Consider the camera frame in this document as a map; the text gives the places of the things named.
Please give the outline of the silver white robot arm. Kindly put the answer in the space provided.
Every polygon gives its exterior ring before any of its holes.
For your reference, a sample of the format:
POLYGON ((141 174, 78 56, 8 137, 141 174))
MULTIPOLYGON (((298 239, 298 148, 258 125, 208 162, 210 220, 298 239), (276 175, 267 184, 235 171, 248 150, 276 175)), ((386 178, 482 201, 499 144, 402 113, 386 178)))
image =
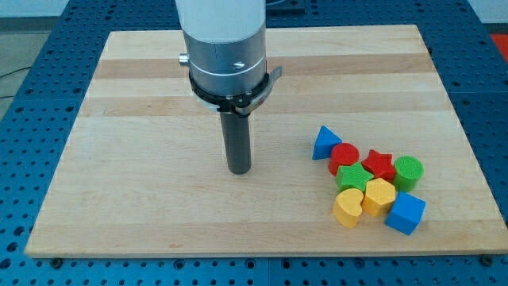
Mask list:
POLYGON ((250 115, 283 69, 267 70, 265 0, 176 0, 192 91, 211 110, 250 115))

